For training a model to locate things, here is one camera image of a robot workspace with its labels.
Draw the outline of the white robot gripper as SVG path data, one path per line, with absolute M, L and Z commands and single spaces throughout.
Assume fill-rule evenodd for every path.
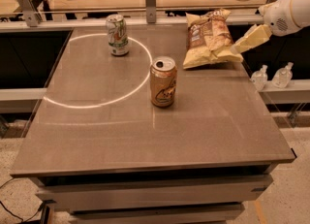
M 254 24 L 232 46 L 239 54 L 267 42 L 270 36 L 286 36 L 310 26 L 310 0 L 277 0 L 259 7 L 264 24 Z

